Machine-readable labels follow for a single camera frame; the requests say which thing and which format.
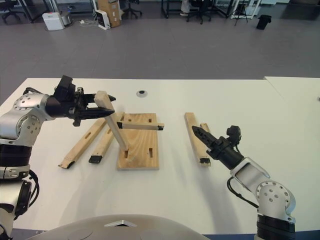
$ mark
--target cable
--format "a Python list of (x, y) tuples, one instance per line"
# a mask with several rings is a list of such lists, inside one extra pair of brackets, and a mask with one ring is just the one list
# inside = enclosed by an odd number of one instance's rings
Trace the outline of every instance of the cable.
[(32, 93), (37, 93), (37, 94), (42, 94), (42, 92), (39, 92), (38, 90), (32, 88), (32, 87), (27, 87), (22, 95), (27, 94), (28, 92), (32, 92)]
[(237, 145), (235, 145), (235, 149), (238, 151), (238, 153), (240, 153), (241, 154), (241, 152), (239, 151), (239, 148), (238, 148), (238, 144)]
[(35, 183), (35, 186), (33, 188), (33, 191), (31, 193), (31, 196), (30, 196), (30, 204), (29, 204), (29, 207), (31, 207), (35, 201), (37, 200), (38, 196), (39, 196), (39, 192), (40, 192), (40, 186), (39, 186), (39, 180), (38, 180), (38, 176), (35, 174), (34, 171), (32, 171), (31, 169), (29, 170), (29, 179), (33, 179), (34, 183)]
[(240, 193), (236, 192), (232, 186), (231, 186), (231, 180), (233, 179), (234, 177), (230, 177), (228, 179), (228, 181), (226, 182), (226, 187), (228, 188), (228, 190), (233, 193), (235, 196), (237, 196), (238, 198), (240, 198), (241, 200), (247, 202), (248, 204), (250, 204), (251, 206), (255, 207), (256, 209), (259, 208), (259, 206), (257, 204), (255, 204), (254, 202), (252, 201), (249, 201), (248, 199), (244, 198)]
[(83, 28), (97, 28), (98, 21), (97, 20), (89, 20), (89, 19), (81, 20), (79, 26), (83, 27)]

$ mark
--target black cable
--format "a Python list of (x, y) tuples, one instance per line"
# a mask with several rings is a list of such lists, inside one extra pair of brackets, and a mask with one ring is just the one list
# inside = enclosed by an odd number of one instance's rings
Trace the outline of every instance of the black cable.
[(240, 153), (241, 154), (241, 152), (239, 151), (239, 148), (238, 148), (238, 144), (237, 145), (235, 145), (235, 149), (238, 151), (238, 153)]
[(240, 198), (241, 200), (247, 202), (248, 204), (250, 204), (251, 206), (255, 207), (256, 209), (259, 208), (259, 206), (257, 204), (255, 204), (254, 202), (252, 201), (249, 201), (248, 199), (244, 198), (240, 193), (236, 192), (232, 186), (231, 186), (231, 180), (233, 179), (234, 177), (230, 177), (228, 179), (228, 181), (226, 182), (226, 187), (228, 188), (228, 190), (233, 193), (236, 197)]
[(32, 87), (27, 87), (24, 92), (23, 95), (27, 94), (28, 92), (32, 92), (32, 93), (37, 93), (37, 94), (42, 94), (42, 92), (39, 92), (38, 90), (32, 88)]
[(40, 186), (39, 186), (39, 180), (38, 180), (38, 176), (35, 174), (34, 171), (32, 171), (31, 169), (29, 170), (29, 179), (33, 179), (34, 183), (35, 183), (35, 186), (33, 188), (33, 191), (31, 193), (31, 196), (30, 196), (30, 204), (29, 204), (29, 207), (31, 207), (35, 201), (37, 200), (38, 196), (39, 196), (39, 192), (40, 192)]

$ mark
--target trash can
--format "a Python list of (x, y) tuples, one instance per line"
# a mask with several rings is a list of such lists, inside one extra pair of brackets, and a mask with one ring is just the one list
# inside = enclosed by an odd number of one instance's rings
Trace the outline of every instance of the trash can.
[(258, 25), (256, 26), (257, 29), (264, 30), (268, 23), (271, 23), (271, 16), (269, 15), (261, 15), (259, 17)]

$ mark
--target white device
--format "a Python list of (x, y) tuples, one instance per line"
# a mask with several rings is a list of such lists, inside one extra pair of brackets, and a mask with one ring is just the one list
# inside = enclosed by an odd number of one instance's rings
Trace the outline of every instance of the white device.
[(96, 18), (98, 19), (98, 27), (104, 30), (111, 28), (108, 15), (105, 11), (96, 10)]
[(63, 22), (63, 25), (65, 27), (69, 26), (70, 24), (72, 24), (73, 20), (70, 16), (70, 12), (68, 11), (62, 11), (61, 14), (61, 19), (62, 19), (62, 22)]
[(62, 30), (65, 28), (60, 13), (58, 12), (46, 12), (42, 14), (42, 18), (49, 31)]

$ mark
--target wooden stick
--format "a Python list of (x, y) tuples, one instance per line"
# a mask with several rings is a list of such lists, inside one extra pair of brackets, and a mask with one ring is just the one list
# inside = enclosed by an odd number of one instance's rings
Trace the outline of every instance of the wooden stick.
[[(108, 94), (105, 91), (98, 91), (94, 96), (94, 102), (98, 107), (114, 110), (114, 107), (112, 106)], [(128, 140), (126, 138), (126, 135), (123, 133), (122, 130), (119, 129), (117, 125), (117, 114), (113, 113), (109, 116), (106, 116), (105, 120), (107, 120), (109, 128), (111, 129), (115, 139), (119, 143), (120, 148), (124, 151), (127, 151)]]
[(186, 112), (184, 117), (192, 149), (197, 161), (204, 167), (211, 166), (210, 158), (206, 152), (207, 147), (195, 136), (194, 132), (192, 131), (192, 126), (198, 126), (195, 114), (193, 112)]
[(210, 133), (210, 129), (209, 129), (209, 127), (208, 127), (208, 124), (206, 124), (206, 123), (201, 123), (201, 124), (200, 124), (200, 127), (201, 127), (203, 130), (205, 130), (205, 131), (207, 131), (208, 133)]
[(74, 147), (68, 152), (68, 154), (64, 157), (63, 161), (58, 166), (64, 169), (70, 168), (76, 161), (78, 161), (80, 156), (89, 147), (89, 145), (105, 125), (106, 121), (104, 118), (99, 118), (97, 121), (95, 121), (95, 123), (74, 145)]
[[(117, 113), (117, 120), (121, 120), (124, 115), (125, 115), (125, 113), (123, 111), (118, 112)], [(107, 152), (113, 139), (114, 139), (114, 135), (112, 133), (112, 130), (110, 127), (107, 127), (104, 135), (100, 139), (98, 145), (95, 147), (95, 149), (89, 159), (89, 163), (92, 163), (92, 164), (100, 163), (101, 159), (104, 157), (104, 155)]]
[(157, 122), (132, 122), (132, 121), (118, 121), (120, 129), (138, 129), (138, 130), (163, 130), (165, 125)]

